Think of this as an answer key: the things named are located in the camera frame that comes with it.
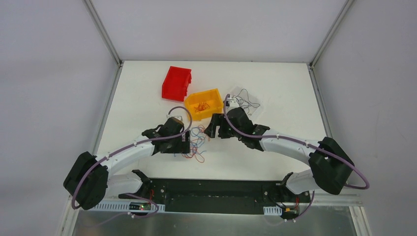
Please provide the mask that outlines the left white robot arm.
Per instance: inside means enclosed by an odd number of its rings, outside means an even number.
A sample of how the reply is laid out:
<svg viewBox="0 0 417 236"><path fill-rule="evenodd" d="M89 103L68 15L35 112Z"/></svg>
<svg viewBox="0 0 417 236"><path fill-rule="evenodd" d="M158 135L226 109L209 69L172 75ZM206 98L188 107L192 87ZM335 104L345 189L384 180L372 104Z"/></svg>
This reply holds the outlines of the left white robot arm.
<svg viewBox="0 0 417 236"><path fill-rule="evenodd" d="M119 174L134 162L158 153L185 154L190 150L190 131L183 122L170 117L164 124L143 131L128 145L117 150L78 156L63 186L74 200L74 208L97 206L103 199L132 193L138 199L149 195L150 186L137 171Z"/></svg>

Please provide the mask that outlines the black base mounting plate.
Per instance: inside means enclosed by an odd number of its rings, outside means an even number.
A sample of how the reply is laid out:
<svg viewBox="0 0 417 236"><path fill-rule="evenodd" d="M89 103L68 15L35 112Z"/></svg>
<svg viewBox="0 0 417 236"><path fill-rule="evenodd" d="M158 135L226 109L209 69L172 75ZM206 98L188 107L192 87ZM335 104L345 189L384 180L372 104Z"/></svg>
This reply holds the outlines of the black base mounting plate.
<svg viewBox="0 0 417 236"><path fill-rule="evenodd" d="M253 180L151 178L137 192L119 198L136 196L164 205L165 212L186 213L259 215L265 207L310 202L309 193L295 195L279 181Z"/></svg>

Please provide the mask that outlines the white plastic bin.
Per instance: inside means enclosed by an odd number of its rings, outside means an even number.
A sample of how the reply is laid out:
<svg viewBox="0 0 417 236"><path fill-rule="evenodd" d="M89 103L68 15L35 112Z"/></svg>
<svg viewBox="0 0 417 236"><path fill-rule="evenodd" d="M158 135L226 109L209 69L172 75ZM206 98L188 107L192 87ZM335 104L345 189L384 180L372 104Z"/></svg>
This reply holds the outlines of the white plastic bin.
<svg viewBox="0 0 417 236"><path fill-rule="evenodd" d="M228 94L228 97L234 97L238 100L240 108L245 111L251 120L256 120L263 112L262 102L248 89L236 86Z"/></svg>

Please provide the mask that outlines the red plastic bin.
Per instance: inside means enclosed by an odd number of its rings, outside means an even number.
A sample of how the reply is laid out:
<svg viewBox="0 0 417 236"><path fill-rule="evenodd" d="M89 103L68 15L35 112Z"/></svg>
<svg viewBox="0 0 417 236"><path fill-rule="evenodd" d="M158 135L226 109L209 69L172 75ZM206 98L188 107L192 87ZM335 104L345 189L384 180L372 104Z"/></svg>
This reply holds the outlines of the red plastic bin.
<svg viewBox="0 0 417 236"><path fill-rule="evenodd" d="M162 84L162 98L183 102L191 84L191 69L170 66Z"/></svg>

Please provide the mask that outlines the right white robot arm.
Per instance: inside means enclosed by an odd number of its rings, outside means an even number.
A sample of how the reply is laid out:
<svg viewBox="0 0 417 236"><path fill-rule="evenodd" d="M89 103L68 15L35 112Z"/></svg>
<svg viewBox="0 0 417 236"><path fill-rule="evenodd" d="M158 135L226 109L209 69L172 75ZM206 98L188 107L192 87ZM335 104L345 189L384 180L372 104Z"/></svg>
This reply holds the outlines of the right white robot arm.
<svg viewBox="0 0 417 236"><path fill-rule="evenodd" d="M280 182L279 195L287 202L316 189L338 195L353 171L352 160L334 139L314 141L281 135L268 126L254 124L242 108L213 114L204 133L211 138L237 138L250 149L279 153L308 165L308 170L290 172Z"/></svg>

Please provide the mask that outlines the yellow plastic bin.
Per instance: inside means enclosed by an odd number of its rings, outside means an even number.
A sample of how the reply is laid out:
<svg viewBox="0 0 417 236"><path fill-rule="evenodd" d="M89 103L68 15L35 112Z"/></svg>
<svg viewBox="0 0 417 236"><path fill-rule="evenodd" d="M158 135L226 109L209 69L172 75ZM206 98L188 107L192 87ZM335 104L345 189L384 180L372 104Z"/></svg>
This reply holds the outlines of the yellow plastic bin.
<svg viewBox="0 0 417 236"><path fill-rule="evenodd" d="M184 101L193 121L211 118L223 113L224 103L217 88L190 94Z"/></svg>

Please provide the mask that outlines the red orange cable clump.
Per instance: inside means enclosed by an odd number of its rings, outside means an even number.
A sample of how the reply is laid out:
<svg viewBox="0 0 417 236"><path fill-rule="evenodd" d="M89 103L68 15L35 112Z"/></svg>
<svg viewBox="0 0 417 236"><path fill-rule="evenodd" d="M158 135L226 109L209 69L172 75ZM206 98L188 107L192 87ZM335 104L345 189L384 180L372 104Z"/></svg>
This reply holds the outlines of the red orange cable clump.
<svg viewBox="0 0 417 236"><path fill-rule="evenodd" d="M204 101L204 102L199 103L196 107L194 107L194 109L196 113L199 113L199 112L210 109L210 105L206 101Z"/></svg>

